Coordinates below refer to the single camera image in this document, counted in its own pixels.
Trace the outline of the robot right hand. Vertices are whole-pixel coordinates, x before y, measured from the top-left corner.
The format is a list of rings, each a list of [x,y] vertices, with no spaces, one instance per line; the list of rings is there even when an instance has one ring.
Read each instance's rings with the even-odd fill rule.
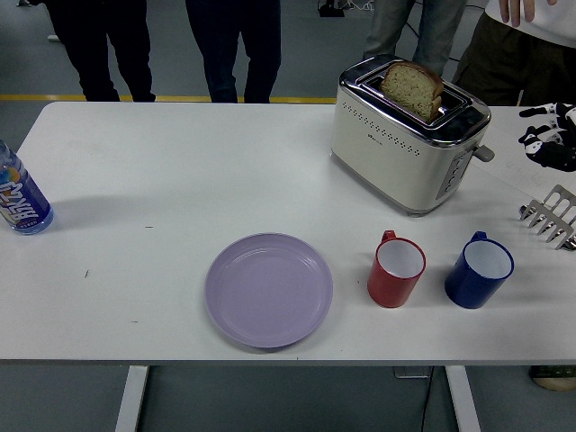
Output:
[[[553,114],[554,118],[539,127],[529,126],[518,142],[526,157],[541,167],[562,172],[575,171],[575,105],[547,103],[519,112],[521,118]]]

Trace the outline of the person's hand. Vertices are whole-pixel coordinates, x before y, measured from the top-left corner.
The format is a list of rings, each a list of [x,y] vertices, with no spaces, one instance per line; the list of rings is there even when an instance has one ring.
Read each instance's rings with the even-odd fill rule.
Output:
[[[534,0],[499,0],[500,18],[504,23],[518,27],[521,20],[532,22],[536,14]]]

